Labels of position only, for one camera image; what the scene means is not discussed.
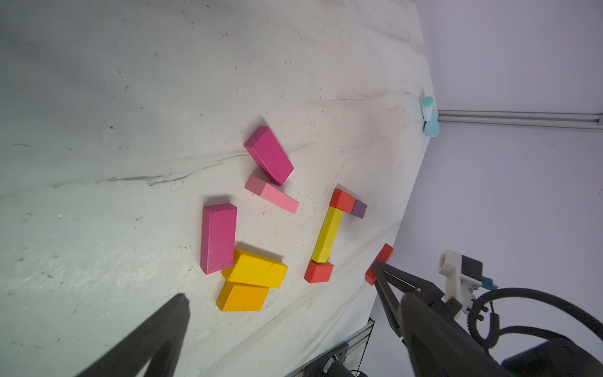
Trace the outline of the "magenta block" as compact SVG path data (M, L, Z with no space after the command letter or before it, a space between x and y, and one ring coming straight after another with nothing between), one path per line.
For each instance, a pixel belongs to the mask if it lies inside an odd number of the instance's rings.
M267 126L259 126L243 145L274 185L282 186L294 167Z
M209 275L232 266L236 240L237 207L233 204L203 209L200 266Z

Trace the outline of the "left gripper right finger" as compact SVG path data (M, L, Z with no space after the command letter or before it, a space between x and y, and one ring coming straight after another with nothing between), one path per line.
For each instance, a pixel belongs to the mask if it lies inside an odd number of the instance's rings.
M463 330L414 295L400 300L401 331L416 376L508 376Z

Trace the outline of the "magenta block lower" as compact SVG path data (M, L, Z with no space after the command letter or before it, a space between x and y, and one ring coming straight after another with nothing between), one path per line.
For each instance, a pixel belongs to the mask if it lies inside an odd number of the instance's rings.
M233 204L203 209L200 266L209 275L232 266L236 240L237 207Z

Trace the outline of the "purple block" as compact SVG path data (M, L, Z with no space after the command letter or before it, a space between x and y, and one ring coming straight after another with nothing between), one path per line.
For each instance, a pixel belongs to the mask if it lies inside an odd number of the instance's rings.
M364 218L367 210L367 204L359 199L356 199L351 214L357 218Z

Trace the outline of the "yellow large block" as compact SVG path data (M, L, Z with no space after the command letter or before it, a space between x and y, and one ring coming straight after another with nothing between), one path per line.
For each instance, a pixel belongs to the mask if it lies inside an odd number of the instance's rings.
M232 266L221 274L228 282L278 289L287 270L285 264L275 259L235 249Z

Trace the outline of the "orange block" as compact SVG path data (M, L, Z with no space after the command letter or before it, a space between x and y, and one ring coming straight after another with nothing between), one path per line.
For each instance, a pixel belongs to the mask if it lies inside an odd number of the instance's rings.
M269 291L269 287L225 282L216 305L223 312L260 311Z

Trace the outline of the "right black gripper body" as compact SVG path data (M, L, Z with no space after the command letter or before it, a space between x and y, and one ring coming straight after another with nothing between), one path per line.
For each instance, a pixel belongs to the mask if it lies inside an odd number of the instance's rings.
M602 376L602 363L574 342L551 339L502 362L512 376Z

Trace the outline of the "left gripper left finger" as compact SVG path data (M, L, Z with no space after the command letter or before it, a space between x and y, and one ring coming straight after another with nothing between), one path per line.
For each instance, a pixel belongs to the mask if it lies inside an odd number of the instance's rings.
M80 375L174 375L189 319L189 301L178 293Z

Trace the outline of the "magenta block upper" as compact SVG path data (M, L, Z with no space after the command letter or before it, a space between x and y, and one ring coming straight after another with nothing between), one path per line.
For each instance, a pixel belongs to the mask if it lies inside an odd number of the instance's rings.
M294 167L267 126L259 126L243 145L274 185L282 186Z

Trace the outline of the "light pink block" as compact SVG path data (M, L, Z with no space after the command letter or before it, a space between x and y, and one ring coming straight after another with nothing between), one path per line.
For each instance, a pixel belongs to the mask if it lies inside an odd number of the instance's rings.
M260 178L249 177L245 189L291 214L295 214L298 210L298 201Z

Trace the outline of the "teal scoop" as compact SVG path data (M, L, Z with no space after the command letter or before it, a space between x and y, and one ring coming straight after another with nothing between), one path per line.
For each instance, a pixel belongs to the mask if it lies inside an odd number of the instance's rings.
M427 137L435 138L439 135L440 124L437 114L434 110L434 100L432 97L424 97L421 102L421 112L424 121L423 133Z

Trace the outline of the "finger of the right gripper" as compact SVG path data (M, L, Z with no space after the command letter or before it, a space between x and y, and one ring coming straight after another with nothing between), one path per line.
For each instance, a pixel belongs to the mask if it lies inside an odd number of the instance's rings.
M445 304L441 300L444 292L434 283L399 270L385 262L373 262L372 269L375 274L374 286L389 326L398 337L405 337L403 334L405 320L401 312L401 302L407 295L417 298L432 312L445 318Z

